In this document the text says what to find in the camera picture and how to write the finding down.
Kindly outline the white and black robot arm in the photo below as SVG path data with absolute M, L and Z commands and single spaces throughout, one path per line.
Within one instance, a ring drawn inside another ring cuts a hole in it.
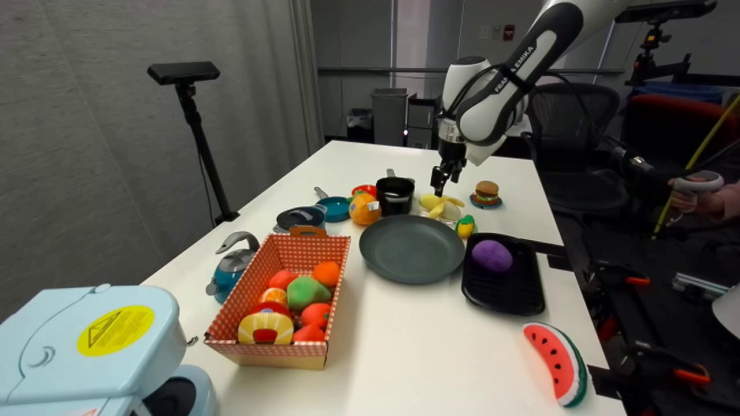
M 523 119 L 534 83 L 580 39 L 615 22 L 637 0 L 545 0 L 505 62 L 481 55 L 447 68 L 437 112 L 440 164 L 431 173 L 437 197 L 468 161 L 486 161 Z

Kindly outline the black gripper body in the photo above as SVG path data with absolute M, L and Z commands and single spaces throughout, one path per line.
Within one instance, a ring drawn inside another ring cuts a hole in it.
M 445 183 L 449 181 L 454 164 L 463 164 L 463 169 L 465 169 L 465 164 L 468 164 L 465 146 L 463 144 L 442 141 L 440 144 L 440 164 L 437 164 L 437 169 L 445 173 Z

